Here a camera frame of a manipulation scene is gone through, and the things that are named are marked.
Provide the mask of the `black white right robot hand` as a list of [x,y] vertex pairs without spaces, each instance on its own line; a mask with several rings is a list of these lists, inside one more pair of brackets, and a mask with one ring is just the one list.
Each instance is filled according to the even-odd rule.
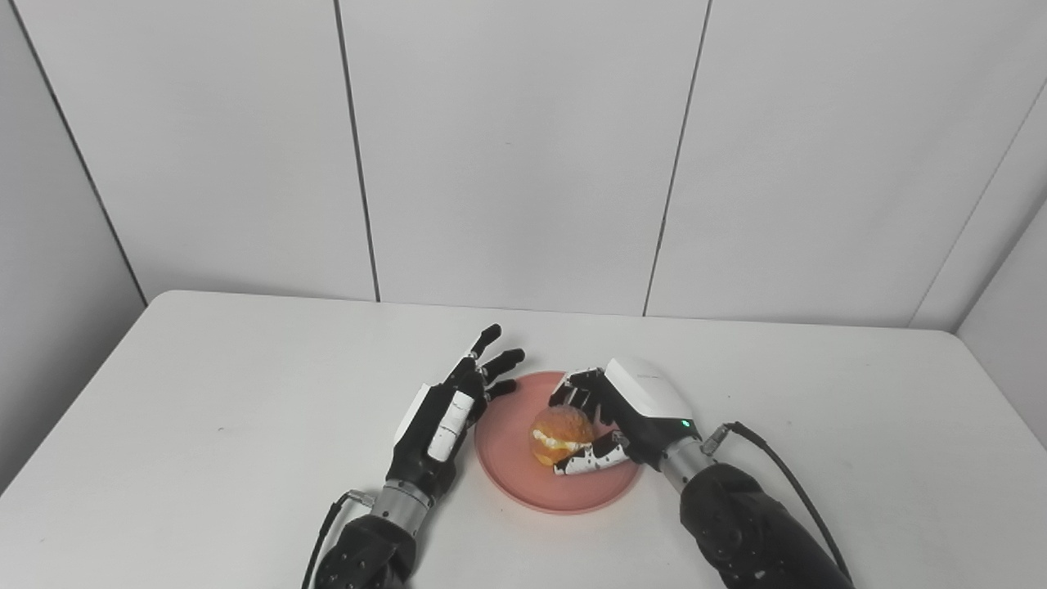
[[700,435],[694,411],[650,362],[615,357],[603,368],[565,373],[550,407],[575,407],[609,432],[584,444],[552,467],[558,476],[604,470],[631,460],[659,469],[669,448]]

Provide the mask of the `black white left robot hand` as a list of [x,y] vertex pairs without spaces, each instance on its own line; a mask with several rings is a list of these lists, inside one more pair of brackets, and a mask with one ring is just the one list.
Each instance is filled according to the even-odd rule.
[[435,506],[455,482],[456,454],[469,429],[478,424],[493,400],[519,387],[505,375],[524,361],[522,349],[508,349],[489,362],[481,361],[487,346],[500,338],[500,324],[483,329],[445,380],[422,385],[398,428],[386,481],[414,488],[427,506]]

